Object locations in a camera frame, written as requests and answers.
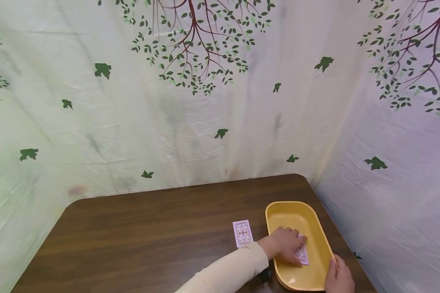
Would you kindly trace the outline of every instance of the hand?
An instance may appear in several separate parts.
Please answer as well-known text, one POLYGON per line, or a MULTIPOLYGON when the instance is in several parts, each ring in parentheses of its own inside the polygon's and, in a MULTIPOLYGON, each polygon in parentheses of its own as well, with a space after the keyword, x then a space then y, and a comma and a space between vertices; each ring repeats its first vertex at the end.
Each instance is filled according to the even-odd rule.
POLYGON ((295 250, 304 244, 306 240, 306 236, 298 237, 298 230, 279 227, 272 235, 264 237, 257 243, 262 247, 269 260, 274 257, 279 257, 301 268, 302 265, 295 256, 295 250))
POLYGON ((334 255, 334 257, 336 260, 331 259, 329 263, 324 290, 326 293, 354 293, 355 283, 349 268, 339 256, 334 255))

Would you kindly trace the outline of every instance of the tray rim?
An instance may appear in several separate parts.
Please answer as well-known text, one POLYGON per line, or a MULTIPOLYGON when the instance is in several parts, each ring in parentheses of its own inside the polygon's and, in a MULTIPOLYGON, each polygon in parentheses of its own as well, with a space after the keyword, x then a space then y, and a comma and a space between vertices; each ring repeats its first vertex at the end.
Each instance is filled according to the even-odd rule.
MULTIPOLYGON (((326 234, 325 234, 325 232, 323 230, 323 227, 321 226, 321 222, 319 221, 318 215, 316 214, 315 210, 309 204, 304 203, 303 201, 274 201, 274 202, 268 204, 267 207, 266 207, 266 211, 264 212, 264 215, 266 216, 267 232, 269 233, 269 235, 271 234, 271 229, 270 229, 270 225, 269 225, 269 217, 267 216, 267 211, 269 210, 269 208, 271 206, 273 206, 274 204, 278 204, 278 203, 299 203, 299 204, 304 204, 306 207, 311 209, 313 214, 315 215, 316 221, 318 222, 319 228, 321 229, 321 233, 324 236, 324 240, 326 241, 326 245, 327 245, 329 251, 331 252, 331 256, 334 259, 334 253, 332 252, 331 246, 329 245, 328 238, 326 237, 326 234)), ((274 261, 274 268, 275 268, 276 278, 279 281, 279 283, 282 286, 284 286, 286 289, 292 290, 292 291, 324 291, 324 286, 322 286, 322 287, 315 287, 315 288, 299 288, 299 287, 289 286, 282 279, 282 276, 281 276, 279 270, 277 269, 277 262, 275 261, 275 258, 273 259, 273 261, 274 261)))

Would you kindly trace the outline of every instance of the finger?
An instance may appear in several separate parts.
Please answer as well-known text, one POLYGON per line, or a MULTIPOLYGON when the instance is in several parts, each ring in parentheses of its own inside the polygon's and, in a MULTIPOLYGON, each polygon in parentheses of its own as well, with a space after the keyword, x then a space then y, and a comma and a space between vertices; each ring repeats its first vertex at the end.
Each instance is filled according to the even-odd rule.
POLYGON ((300 236, 297 238, 297 248, 305 244, 308 238, 306 236, 300 236))
POLYGON ((326 280, 334 280, 336 278, 337 266, 336 261, 331 257, 329 261, 328 274, 326 275, 326 280))
POLYGON ((347 265, 345 264, 344 260, 338 255, 334 255, 334 257, 336 258, 337 268, 339 269, 337 274, 341 275, 343 273, 347 273, 348 268, 347 268, 347 265))
POLYGON ((287 261, 290 262, 292 265, 296 265, 299 268, 301 268, 303 265, 301 264, 298 257, 295 255, 295 253, 290 253, 287 255, 287 261))

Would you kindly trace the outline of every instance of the playing card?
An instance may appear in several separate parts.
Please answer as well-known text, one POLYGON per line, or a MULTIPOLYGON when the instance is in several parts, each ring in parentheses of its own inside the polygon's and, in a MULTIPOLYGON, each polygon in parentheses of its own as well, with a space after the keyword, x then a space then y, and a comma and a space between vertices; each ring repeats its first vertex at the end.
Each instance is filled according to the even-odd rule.
POLYGON ((248 220, 233 222, 233 231, 235 231, 236 247, 242 247, 253 241, 248 220))
POLYGON ((297 251, 295 251, 295 256, 298 257, 302 265, 310 265, 308 261, 308 252, 306 250, 306 244, 301 245, 297 251))

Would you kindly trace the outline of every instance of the child's hand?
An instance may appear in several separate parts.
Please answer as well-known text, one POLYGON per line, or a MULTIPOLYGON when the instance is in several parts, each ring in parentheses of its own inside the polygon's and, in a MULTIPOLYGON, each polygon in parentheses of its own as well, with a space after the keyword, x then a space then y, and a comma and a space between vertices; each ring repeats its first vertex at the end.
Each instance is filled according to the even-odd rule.
POLYGON ((262 247, 269 260, 274 257, 279 257, 301 268, 301 262, 295 256, 295 251, 304 244, 306 240, 306 236, 298 237, 298 230, 279 227, 272 235, 264 237, 257 243, 262 247))

